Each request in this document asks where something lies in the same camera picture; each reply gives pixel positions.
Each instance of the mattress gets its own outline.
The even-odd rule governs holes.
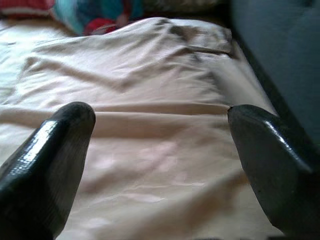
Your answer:
[[[274,110],[231,32],[155,17],[101,36],[2,21],[0,163],[63,105],[96,125],[58,240],[279,235],[241,168],[227,111]]]

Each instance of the beige bed sheet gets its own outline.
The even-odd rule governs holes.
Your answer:
[[[273,109],[237,46],[240,57],[229,57],[227,30],[152,18],[72,37],[60,27],[10,24],[0,31],[0,163],[66,103],[86,102],[96,113],[58,240],[280,233],[248,185],[227,120],[234,104]]]

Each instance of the teal fabric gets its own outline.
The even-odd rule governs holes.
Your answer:
[[[319,144],[320,0],[231,0],[231,19],[289,110]]]

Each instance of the bed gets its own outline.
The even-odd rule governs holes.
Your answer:
[[[242,170],[230,106],[276,114],[231,31],[153,17],[100,36],[2,20],[0,163],[70,102],[96,124],[58,240],[280,236]]]

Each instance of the colorful pillow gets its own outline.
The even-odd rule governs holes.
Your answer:
[[[4,16],[51,16],[78,35],[105,34],[142,17],[141,0],[0,0]]]
[[[143,0],[147,12],[197,13],[207,11],[224,0]]]

